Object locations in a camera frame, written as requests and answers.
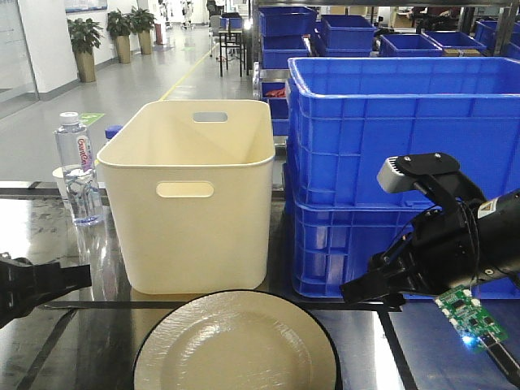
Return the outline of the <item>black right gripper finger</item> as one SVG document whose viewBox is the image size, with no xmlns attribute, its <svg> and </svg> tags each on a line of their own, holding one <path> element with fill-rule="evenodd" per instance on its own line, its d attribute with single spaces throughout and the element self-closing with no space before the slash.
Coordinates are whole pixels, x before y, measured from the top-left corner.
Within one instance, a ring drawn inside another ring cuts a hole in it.
<svg viewBox="0 0 520 390">
<path fill-rule="evenodd" d="M 364 301 L 381 301 L 392 309 L 400 309 L 405 298 L 391 284 L 391 278 L 380 270 L 369 271 L 365 275 L 344 283 L 340 292 L 347 305 Z"/>
</svg>

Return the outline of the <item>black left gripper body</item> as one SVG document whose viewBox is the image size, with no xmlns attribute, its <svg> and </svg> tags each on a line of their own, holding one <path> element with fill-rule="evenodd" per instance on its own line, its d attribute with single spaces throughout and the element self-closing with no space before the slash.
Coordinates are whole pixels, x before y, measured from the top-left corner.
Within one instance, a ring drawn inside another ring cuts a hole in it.
<svg viewBox="0 0 520 390">
<path fill-rule="evenodd" d="M 27 258 L 1 256 L 1 328 L 33 312 L 35 301 L 28 295 L 27 280 L 32 267 Z"/>
</svg>

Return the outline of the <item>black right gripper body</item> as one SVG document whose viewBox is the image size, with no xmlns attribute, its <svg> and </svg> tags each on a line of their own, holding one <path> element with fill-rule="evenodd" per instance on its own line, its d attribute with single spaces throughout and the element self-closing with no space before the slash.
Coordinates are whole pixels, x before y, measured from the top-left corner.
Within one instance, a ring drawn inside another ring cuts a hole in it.
<svg viewBox="0 0 520 390">
<path fill-rule="evenodd" d="M 459 205 L 454 213 L 424 211 L 412 220 L 412 227 L 370 259 L 369 299 L 435 296 L 459 285 L 479 284 L 482 245 L 475 205 Z"/>
</svg>

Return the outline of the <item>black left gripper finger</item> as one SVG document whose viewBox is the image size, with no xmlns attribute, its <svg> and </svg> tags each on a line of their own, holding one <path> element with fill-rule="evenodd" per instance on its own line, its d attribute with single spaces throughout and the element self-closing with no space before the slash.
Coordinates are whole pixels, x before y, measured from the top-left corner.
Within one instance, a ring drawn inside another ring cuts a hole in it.
<svg viewBox="0 0 520 390">
<path fill-rule="evenodd" d="M 51 262 L 35 266 L 33 276 L 34 292 L 52 299 L 92 285 L 89 265 L 61 267 Z"/>
</svg>

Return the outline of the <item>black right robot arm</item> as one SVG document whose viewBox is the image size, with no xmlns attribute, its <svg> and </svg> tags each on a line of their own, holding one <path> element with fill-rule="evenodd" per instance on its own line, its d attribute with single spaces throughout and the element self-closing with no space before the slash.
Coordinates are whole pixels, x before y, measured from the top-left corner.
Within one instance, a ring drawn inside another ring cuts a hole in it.
<svg viewBox="0 0 520 390">
<path fill-rule="evenodd" d="M 405 296 L 439 296 L 519 273 L 519 191 L 457 209 L 425 210 L 412 231 L 370 258 L 365 275 L 340 286 L 344 302 L 382 301 L 398 309 Z"/>
</svg>

